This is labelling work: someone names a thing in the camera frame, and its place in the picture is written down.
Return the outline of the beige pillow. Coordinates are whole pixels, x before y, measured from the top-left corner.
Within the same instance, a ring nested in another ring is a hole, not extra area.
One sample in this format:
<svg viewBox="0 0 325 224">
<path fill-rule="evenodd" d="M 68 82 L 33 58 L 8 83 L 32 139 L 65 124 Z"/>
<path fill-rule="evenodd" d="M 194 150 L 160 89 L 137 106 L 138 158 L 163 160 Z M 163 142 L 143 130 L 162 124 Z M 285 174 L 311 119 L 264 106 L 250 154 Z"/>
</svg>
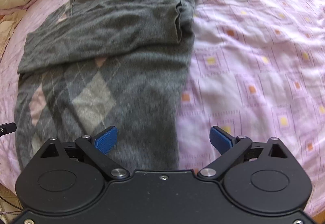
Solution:
<svg viewBox="0 0 325 224">
<path fill-rule="evenodd" d="M 0 59 L 2 59 L 6 47 L 17 25 L 22 20 L 26 10 L 19 10 L 11 14 L 1 15 L 0 23 Z"/>
</svg>

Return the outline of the pink patterned bed sheet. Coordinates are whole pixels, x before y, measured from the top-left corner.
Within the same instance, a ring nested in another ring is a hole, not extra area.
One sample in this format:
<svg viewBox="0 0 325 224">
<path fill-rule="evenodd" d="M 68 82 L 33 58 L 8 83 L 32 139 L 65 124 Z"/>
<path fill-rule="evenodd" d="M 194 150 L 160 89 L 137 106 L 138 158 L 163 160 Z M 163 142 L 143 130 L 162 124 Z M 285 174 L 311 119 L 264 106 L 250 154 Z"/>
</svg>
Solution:
<svg viewBox="0 0 325 224">
<path fill-rule="evenodd" d="M 26 36 L 68 0 L 30 0 L 1 59 L 1 122 L 14 119 Z M 281 139 L 309 175 L 306 206 L 324 212 L 324 0 L 198 0 L 187 84 L 177 112 L 180 167 L 218 157 L 217 125 Z"/>
</svg>

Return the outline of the grey argyle knit sweater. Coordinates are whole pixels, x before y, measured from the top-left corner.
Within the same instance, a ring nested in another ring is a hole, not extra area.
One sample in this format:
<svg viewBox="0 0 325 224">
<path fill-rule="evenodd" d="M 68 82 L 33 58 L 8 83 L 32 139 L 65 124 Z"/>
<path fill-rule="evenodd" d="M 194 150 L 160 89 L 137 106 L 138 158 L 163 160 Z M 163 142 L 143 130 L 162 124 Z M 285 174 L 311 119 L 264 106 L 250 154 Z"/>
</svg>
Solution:
<svg viewBox="0 0 325 224">
<path fill-rule="evenodd" d="M 115 126 L 116 163 L 176 169 L 195 8 L 196 0 L 69 0 L 52 12 L 27 35 L 18 66 L 20 167 L 48 138 L 72 142 Z"/>
</svg>

